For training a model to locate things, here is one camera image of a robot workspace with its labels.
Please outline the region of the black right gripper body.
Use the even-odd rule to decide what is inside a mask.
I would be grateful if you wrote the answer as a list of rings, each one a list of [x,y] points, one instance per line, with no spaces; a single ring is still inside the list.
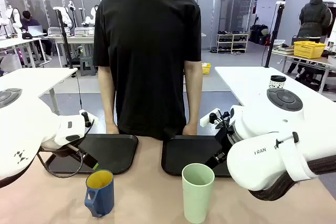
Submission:
[[[224,154],[228,154],[229,150],[234,145],[234,141],[226,127],[222,127],[216,133],[215,140],[221,145]]]

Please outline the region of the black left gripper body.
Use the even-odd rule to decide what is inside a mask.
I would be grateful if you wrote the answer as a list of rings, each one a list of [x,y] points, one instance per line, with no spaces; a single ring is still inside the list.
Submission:
[[[78,162],[81,161],[81,158],[85,158],[86,154],[83,149],[71,144],[64,145],[55,151],[55,155],[58,157],[71,157]]]

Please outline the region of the person's left hand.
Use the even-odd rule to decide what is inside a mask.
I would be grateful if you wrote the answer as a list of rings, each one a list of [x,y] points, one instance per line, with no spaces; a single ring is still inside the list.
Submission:
[[[182,135],[197,135],[197,124],[186,124],[182,131]]]

